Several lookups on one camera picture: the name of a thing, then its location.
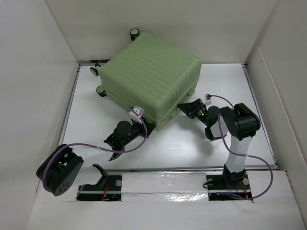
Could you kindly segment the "light green hard suitcase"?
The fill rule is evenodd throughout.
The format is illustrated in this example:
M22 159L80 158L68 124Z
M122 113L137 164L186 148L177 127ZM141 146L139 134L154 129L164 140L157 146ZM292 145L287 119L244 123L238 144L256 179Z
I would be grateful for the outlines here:
M100 77L103 92L129 110L138 106L143 117L163 129L195 92L202 60L148 32L130 30L131 43L106 64L90 68Z

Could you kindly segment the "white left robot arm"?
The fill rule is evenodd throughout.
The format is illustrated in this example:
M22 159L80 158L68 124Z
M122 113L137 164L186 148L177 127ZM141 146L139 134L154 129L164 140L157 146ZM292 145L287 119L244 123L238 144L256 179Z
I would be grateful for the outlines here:
M141 122L120 121L113 133L104 140L111 147L112 156L109 160L113 161L124 153L140 148L143 142L129 151L125 150L125 147L137 137L143 137L146 140L155 128L155 123L148 122L144 118L141 119ZM45 190L54 196L62 195L72 186L84 163L83 158L74 153L73 147L75 146L97 148L90 144L62 144L36 171L36 176L42 182Z

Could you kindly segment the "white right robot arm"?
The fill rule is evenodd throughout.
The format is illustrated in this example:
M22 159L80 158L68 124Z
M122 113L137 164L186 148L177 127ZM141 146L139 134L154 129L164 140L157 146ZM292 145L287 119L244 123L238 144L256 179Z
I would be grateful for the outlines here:
M210 141L225 140L229 135L229 155L221 175L208 175L204 187L215 190L234 189L247 177L246 158L252 138L260 129L260 119L244 103L233 108L207 107L201 99L180 103L178 108L190 119L198 119L205 126L206 138Z

